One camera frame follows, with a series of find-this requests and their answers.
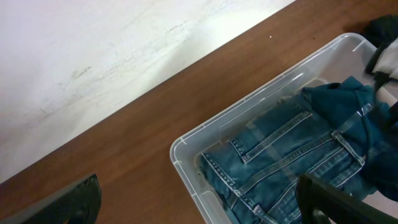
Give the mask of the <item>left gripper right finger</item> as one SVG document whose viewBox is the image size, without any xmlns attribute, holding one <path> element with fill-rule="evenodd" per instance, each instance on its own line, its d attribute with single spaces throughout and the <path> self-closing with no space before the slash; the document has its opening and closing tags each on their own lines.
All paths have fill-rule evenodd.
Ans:
<svg viewBox="0 0 398 224">
<path fill-rule="evenodd" d="M 344 194 L 309 173 L 298 178 L 295 194 L 302 222 L 306 224 L 397 224 L 396 218 Z"/>
</svg>

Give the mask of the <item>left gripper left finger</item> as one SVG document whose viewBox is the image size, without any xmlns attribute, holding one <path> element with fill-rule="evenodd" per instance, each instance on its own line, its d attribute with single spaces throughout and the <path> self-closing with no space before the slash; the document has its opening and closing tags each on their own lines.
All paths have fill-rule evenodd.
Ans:
<svg viewBox="0 0 398 224">
<path fill-rule="evenodd" d="M 1 224 L 95 223 L 101 208 L 96 174 L 88 175 L 1 220 Z"/>
</svg>

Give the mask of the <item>dark blue jeans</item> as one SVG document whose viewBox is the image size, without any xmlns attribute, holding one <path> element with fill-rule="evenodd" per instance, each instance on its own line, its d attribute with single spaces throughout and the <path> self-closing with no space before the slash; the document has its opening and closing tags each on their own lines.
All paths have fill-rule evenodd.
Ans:
<svg viewBox="0 0 398 224">
<path fill-rule="evenodd" d="M 236 135 L 202 152 L 201 173 L 233 223 L 300 223 L 295 196 L 312 174 L 358 200 L 375 192 L 360 176 L 365 156 L 303 95 L 282 98 Z"/>
</svg>

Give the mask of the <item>blue taped shirt bundle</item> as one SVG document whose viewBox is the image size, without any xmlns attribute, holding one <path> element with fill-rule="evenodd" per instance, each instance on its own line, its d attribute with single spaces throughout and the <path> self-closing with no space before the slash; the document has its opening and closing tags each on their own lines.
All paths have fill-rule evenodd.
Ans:
<svg viewBox="0 0 398 224">
<path fill-rule="evenodd" d="M 354 77 L 342 83 L 305 87 L 301 93 L 338 137 L 364 159 L 363 168 L 341 190 L 359 200 L 378 191 L 396 201 L 397 131 L 386 127 L 391 117 L 389 105 L 377 100 L 373 88 Z"/>
</svg>

